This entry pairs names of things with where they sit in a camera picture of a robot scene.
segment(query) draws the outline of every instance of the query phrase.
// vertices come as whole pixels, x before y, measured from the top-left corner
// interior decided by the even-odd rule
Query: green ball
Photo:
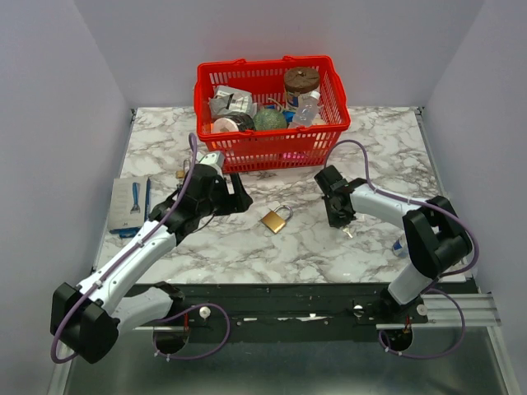
[[[256,130],[287,129],[286,117],[275,109],[261,109],[254,116]]]

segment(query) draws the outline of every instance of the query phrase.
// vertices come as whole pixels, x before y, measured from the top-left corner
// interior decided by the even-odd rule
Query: padlock shackle
[[[288,210],[289,211],[289,215],[287,216],[287,218],[283,219],[285,222],[288,222],[293,217],[293,209],[290,208],[289,206],[281,205],[281,206],[278,206],[277,208],[275,208],[273,211],[274,212],[278,212],[279,210]]]

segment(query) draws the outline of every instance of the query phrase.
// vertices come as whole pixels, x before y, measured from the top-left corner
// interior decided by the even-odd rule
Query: small bottle
[[[395,241],[392,246],[392,251],[394,252],[394,255],[399,258],[405,258],[408,256],[408,243],[406,242],[405,233]]]
[[[289,129],[295,129],[299,126],[305,126],[306,128],[311,126],[313,119],[319,113],[319,99],[320,93],[312,91],[296,110],[295,115],[293,115],[293,120],[289,124]]]

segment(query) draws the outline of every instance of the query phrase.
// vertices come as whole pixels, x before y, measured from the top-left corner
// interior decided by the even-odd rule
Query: brass padlock
[[[190,160],[185,159],[183,161],[183,169],[182,170],[177,170],[175,172],[175,177],[177,179],[184,179],[185,175],[187,175],[187,171],[189,171],[189,169],[185,169],[185,165],[188,165],[188,167],[190,168]]]
[[[277,212],[278,210],[288,210],[289,215],[284,220],[281,218]],[[260,221],[266,225],[274,234],[278,233],[286,225],[286,223],[293,217],[293,209],[289,206],[278,206],[273,211],[270,211],[264,218]]]

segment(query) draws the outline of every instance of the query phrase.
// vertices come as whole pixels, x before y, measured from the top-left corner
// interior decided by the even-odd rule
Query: gray floor
[[[386,355],[377,344],[324,342],[230,344],[205,360],[153,357],[148,332],[121,337],[101,362],[78,360],[66,393],[82,394],[500,394],[506,393],[487,331],[470,329],[462,347],[440,360],[415,361]],[[439,351],[453,330],[425,329],[411,350]],[[203,352],[192,346],[186,352]]]

